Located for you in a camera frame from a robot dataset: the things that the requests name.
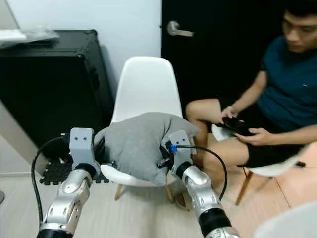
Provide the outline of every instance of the smartphone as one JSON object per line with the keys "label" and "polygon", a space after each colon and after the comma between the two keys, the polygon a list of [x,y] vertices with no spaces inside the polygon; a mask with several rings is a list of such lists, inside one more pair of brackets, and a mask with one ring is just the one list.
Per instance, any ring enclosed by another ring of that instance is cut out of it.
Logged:
{"label": "smartphone", "polygon": [[245,122],[239,121],[237,118],[223,118],[222,119],[226,127],[235,133],[243,136],[252,136],[251,132],[249,132],[249,127]]}

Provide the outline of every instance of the man's right hand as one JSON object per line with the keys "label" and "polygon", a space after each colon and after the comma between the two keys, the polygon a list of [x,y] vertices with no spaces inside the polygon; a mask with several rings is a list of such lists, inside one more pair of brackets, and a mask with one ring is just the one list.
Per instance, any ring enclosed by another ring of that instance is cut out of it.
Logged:
{"label": "man's right hand", "polygon": [[220,117],[219,117],[219,122],[221,124],[224,124],[223,122],[223,118],[226,118],[226,117],[229,117],[229,118],[233,118],[233,117],[237,117],[238,116],[238,110],[236,110],[233,106],[229,106],[229,107],[226,107],[220,114]]}

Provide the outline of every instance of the black case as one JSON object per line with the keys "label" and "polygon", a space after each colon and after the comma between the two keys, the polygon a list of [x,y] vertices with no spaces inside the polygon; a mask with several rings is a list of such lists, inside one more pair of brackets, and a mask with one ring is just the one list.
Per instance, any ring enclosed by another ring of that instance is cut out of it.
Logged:
{"label": "black case", "polygon": [[[0,51],[0,99],[40,147],[73,127],[109,125],[113,97],[95,30]],[[67,148],[45,151],[60,156]]]}

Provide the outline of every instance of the plastic bag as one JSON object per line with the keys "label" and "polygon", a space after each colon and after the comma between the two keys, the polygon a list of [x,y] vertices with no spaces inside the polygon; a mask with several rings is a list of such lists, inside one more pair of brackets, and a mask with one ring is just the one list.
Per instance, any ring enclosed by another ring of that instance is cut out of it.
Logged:
{"label": "plastic bag", "polygon": [[58,39],[59,35],[48,28],[0,30],[0,49],[21,43]]}

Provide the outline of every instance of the door handle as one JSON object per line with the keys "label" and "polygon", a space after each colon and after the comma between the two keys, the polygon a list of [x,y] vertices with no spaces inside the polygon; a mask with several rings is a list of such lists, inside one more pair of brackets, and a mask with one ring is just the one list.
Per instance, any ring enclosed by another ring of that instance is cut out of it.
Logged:
{"label": "door handle", "polygon": [[170,21],[167,25],[167,32],[171,36],[187,36],[187,37],[193,37],[194,33],[193,31],[183,31],[179,30],[179,24],[177,21]]}

